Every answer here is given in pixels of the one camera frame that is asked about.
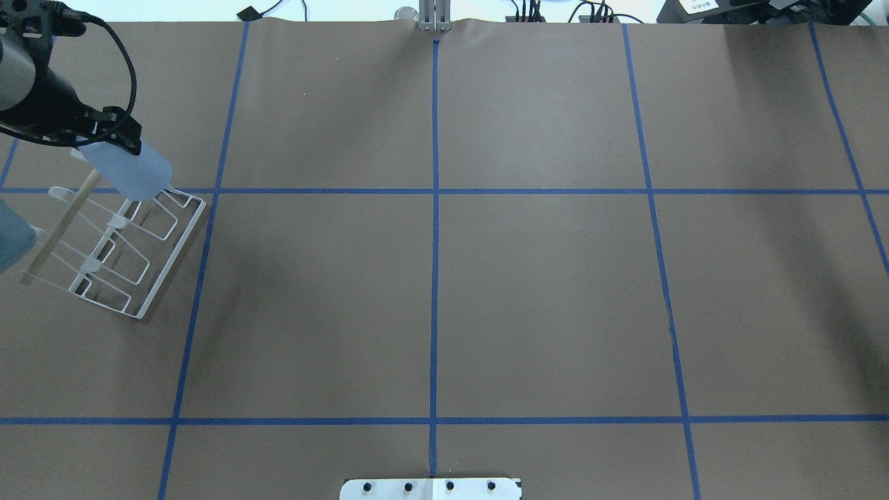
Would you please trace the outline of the light blue plastic cup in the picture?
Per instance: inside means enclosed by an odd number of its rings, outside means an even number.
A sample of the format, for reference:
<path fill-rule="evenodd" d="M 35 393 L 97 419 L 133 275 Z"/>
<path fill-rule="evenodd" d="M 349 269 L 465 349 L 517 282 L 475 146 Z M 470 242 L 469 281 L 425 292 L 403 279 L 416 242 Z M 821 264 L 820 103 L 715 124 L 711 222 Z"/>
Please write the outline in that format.
<path fill-rule="evenodd" d="M 172 163 L 148 142 L 142 143 L 138 155 L 107 142 L 80 146 L 77 151 L 108 184 L 133 201 L 158 196 L 174 175 Z"/>

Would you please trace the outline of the black power adapter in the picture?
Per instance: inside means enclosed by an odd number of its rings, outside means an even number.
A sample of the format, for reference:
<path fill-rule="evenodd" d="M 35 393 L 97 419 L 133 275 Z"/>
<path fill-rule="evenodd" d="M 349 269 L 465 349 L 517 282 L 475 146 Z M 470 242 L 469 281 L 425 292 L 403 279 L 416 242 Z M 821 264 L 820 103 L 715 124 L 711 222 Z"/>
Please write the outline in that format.
<path fill-rule="evenodd" d="M 239 10 L 236 13 L 236 17 L 238 17 L 241 22 L 254 22 L 254 20 L 262 19 L 263 13 L 259 10 L 256 10 L 253 6 L 247 6 L 242 10 Z"/>

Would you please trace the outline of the aluminium frame post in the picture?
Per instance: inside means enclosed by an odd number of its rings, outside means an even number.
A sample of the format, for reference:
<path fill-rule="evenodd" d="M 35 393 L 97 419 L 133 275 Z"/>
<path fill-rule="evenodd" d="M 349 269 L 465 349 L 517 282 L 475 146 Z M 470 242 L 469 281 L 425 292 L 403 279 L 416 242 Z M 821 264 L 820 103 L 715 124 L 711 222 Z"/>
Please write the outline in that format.
<path fill-rule="evenodd" d="M 418 2 L 418 29 L 422 32 L 445 33 L 451 31 L 450 0 L 420 0 Z"/>

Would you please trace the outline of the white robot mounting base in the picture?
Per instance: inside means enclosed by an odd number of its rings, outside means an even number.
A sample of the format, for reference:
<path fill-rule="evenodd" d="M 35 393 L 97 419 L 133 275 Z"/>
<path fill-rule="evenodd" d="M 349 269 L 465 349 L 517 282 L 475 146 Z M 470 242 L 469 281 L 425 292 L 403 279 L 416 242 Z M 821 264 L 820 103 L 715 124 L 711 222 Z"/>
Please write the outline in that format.
<path fill-rule="evenodd" d="M 521 480 L 506 477 L 356 478 L 340 499 L 523 499 Z"/>

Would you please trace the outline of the black devices at table corner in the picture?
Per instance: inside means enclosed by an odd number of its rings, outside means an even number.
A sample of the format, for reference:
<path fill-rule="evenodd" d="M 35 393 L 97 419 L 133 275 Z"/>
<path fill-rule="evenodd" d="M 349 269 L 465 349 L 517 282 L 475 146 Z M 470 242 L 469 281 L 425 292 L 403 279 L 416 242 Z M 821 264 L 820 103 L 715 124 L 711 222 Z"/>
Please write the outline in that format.
<path fill-rule="evenodd" d="M 870 1 L 666 1 L 658 24 L 848 26 Z"/>

